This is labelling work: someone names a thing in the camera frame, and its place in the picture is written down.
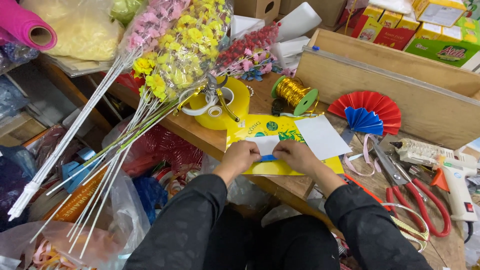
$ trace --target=red-handled scissors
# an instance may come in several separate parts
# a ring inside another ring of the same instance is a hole
[[[398,169],[398,171],[402,174],[402,176],[408,181],[408,183],[406,183],[406,184],[402,183],[401,184],[401,183],[398,183],[395,178],[393,178],[394,183],[391,183],[392,187],[388,187],[386,189],[387,202],[394,203],[393,194],[395,194],[395,196],[398,199],[398,201],[400,202],[400,204],[412,209],[412,207],[410,207],[410,204],[408,204],[408,202],[405,200],[402,193],[398,189],[398,187],[400,185],[405,185],[407,187],[407,189],[410,191],[410,193],[414,196],[414,198],[415,198],[415,200],[416,200],[416,202],[419,206],[420,214],[421,214],[422,218],[425,220],[425,222],[427,223],[427,226],[428,226],[428,229],[429,229],[430,233],[432,235],[437,236],[437,237],[445,237],[445,236],[449,235],[450,231],[452,230],[452,222],[450,220],[450,215],[448,213],[448,210],[445,208],[443,203],[427,187],[425,187],[417,178],[411,179],[411,177],[401,167],[401,165],[399,165],[398,163],[396,163],[393,160],[391,160],[391,162]],[[420,193],[419,193],[419,191],[416,187],[418,187],[428,198],[430,198],[433,201],[433,203],[437,206],[438,210],[442,214],[442,217],[443,217],[443,220],[444,220],[443,231],[439,232],[437,230],[437,228],[435,228],[435,226],[433,225],[433,223],[430,219],[430,216],[428,215],[427,208],[425,207],[425,203],[423,202],[422,196],[420,195]],[[395,214],[395,217],[397,217],[394,207],[390,207],[390,208],[392,209],[393,213]],[[417,224],[417,226],[421,230],[424,229],[422,222],[420,221],[420,219],[417,216],[412,214],[410,217],[413,219],[415,224]]]

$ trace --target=wooden table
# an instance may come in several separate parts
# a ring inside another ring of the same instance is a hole
[[[244,82],[246,85],[253,87],[255,95],[250,100],[250,114],[269,114],[273,99],[270,97],[272,85],[279,78],[277,74],[266,74],[263,76],[263,81],[256,80]],[[113,85],[109,92],[116,95],[118,98],[136,108],[138,106],[139,96],[132,93],[127,88],[120,85]],[[327,105],[320,103],[317,108],[326,110]],[[326,117],[335,129],[341,133],[346,127],[347,122],[344,119],[336,117],[330,113]],[[205,153],[213,156],[217,160],[221,160],[226,148],[226,131],[215,131],[202,127],[192,116],[185,115],[182,112],[178,116],[169,115],[161,124],[169,130],[175,132],[185,140],[189,141],[196,147],[203,150]],[[399,137],[410,137],[405,133],[400,133]],[[363,138],[360,136],[354,137],[350,146],[353,149],[353,154],[362,153]],[[370,173],[372,169],[365,163],[363,158],[352,161],[352,164],[359,172],[364,174]],[[385,189],[390,186],[384,175],[375,173],[373,176],[358,176],[344,166],[345,172],[355,178],[365,188],[372,191],[380,199],[385,201]],[[252,182],[260,186],[263,190],[278,197],[284,203],[290,205],[294,209],[304,214],[316,216],[324,221],[332,231],[337,231],[331,221],[321,212],[311,208],[306,203],[306,198],[313,188],[312,180],[307,176],[249,176]],[[411,205],[415,205],[413,198],[406,192],[406,189],[401,188],[405,198]],[[438,189],[431,189],[440,199],[445,201],[446,194],[442,194]],[[440,213],[436,210],[434,204],[429,200],[427,209],[430,217],[437,228],[443,227],[443,221]],[[401,217],[406,223],[413,223],[408,217]],[[460,222],[452,222],[452,232],[448,237],[437,238],[432,236],[427,248],[423,251],[423,255],[428,260],[434,270],[443,269],[442,267],[450,267],[453,270],[460,270],[465,268],[464,244],[462,237],[462,224]]]

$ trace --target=yellow packing tape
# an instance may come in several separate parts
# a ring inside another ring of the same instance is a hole
[[[273,115],[248,114],[245,117],[245,124],[229,127],[227,130],[227,148],[234,142],[244,140],[247,137],[278,135],[280,140],[296,140],[305,143],[303,137],[295,125],[295,120],[304,117],[288,117]],[[344,173],[342,163],[338,157],[322,161],[335,173]],[[281,160],[254,163],[244,174],[260,175],[302,175],[292,170]]]
[[[217,83],[225,80],[225,77],[217,77]],[[248,115],[250,104],[250,92],[248,88],[235,78],[229,77],[227,84],[222,87],[222,93],[228,108],[240,118],[240,123]],[[190,108],[193,110],[201,109],[207,105],[205,94],[199,94],[190,100]],[[210,107],[206,113],[195,116],[195,120],[200,125],[213,130],[226,130],[229,127],[236,127],[239,123],[231,119],[221,105]]]

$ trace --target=white paper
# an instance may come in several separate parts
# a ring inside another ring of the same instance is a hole
[[[268,156],[273,153],[273,149],[280,142],[280,137],[278,135],[272,136],[260,136],[260,137],[247,137],[246,141],[254,142],[257,144],[258,150],[260,151],[260,156]]]
[[[324,115],[295,121],[303,139],[319,160],[325,160],[352,150]]]

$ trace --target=gold scissors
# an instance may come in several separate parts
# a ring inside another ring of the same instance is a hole
[[[188,96],[184,101],[182,101],[177,108],[173,111],[173,115],[177,115],[178,112],[187,104],[190,102],[190,100],[199,94],[205,94],[205,95],[217,95],[218,100],[220,101],[220,104],[222,107],[227,111],[228,116],[233,119],[235,122],[240,122],[240,118],[238,118],[233,112],[228,108],[227,103],[225,102],[225,98],[223,97],[222,93],[222,87],[227,84],[228,81],[228,76],[225,76],[225,80],[221,82],[220,84],[217,84],[216,78],[213,77],[211,74],[207,74],[207,84],[204,86],[201,86],[199,88],[196,88],[194,92]]]

